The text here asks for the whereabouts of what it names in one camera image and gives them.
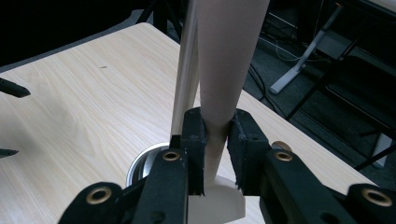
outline white plastic part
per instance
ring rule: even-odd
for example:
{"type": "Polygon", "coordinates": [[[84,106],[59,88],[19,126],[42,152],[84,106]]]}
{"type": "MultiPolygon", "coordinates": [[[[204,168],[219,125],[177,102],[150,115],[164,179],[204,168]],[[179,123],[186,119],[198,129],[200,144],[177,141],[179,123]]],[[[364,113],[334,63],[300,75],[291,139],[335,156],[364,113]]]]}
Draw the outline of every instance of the white plastic part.
{"type": "Polygon", "coordinates": [[[205,196],[189,196],[189,224],[214,224],[245,217],[245,197],[235,183],[217,175],[205,196]]]}

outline white cylindrical tube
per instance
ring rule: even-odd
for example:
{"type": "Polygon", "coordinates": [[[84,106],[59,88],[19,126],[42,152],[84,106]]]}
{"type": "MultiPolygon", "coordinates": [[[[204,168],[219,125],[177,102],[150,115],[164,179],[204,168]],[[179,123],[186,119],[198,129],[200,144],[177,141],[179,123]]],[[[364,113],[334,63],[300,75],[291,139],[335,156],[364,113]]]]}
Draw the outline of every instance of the white cylindrical tube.
{"type": "Polygon", "coordinates": [[[207,132],[205,185],[219,168],[222,150],[262,28],[268,0],[200,0],[198,72],[207,132]]]}

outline light wood tabletop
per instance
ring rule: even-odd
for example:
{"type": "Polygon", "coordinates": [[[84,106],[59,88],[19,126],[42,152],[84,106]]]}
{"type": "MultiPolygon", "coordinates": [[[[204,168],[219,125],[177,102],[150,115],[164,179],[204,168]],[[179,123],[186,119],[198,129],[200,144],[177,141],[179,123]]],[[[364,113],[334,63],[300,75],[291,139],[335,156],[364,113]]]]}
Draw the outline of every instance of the light wood tabletop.
{"type": "MultiPolygon", "coordinates": [[[[141,23],[1,74],[32,95],[0,94],[0,148],[19,151],[0,159],[0,223],[55,223],[90,184],[124,188],[139,152],[169,141],[178,51],[141,23]]],[[[328,187],[372,183],[247,93],[238,107],[328,187]]],[[[227,151],[219,175],[234,181],[227,151]]],[[[236,222],[263,223],[258,198],[236,222]]]]}

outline wooden table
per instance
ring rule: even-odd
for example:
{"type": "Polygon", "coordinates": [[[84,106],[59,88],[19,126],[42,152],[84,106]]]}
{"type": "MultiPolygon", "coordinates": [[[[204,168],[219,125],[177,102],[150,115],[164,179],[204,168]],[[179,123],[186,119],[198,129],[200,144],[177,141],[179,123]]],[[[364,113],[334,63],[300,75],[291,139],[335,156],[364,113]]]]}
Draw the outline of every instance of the wooden table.
{"type": "MultiPolygon", "coordinates": [[[[54,223],[90,184],[124,187],[138,153],[169,141],[178,51],[141,23],[1,74],[32,95],[0,94],[0,147],[19,151],[0,160],[0,222],[54,223]]],[[[346,193],[371,183],[247,93],[238,107],[323,184],[346,193]]],[[[219,174],[234,180],[228,152],[219,174]]],[[[247,217],[237,222],[263,223],[258,198],[247,198],[247,217]]]]}

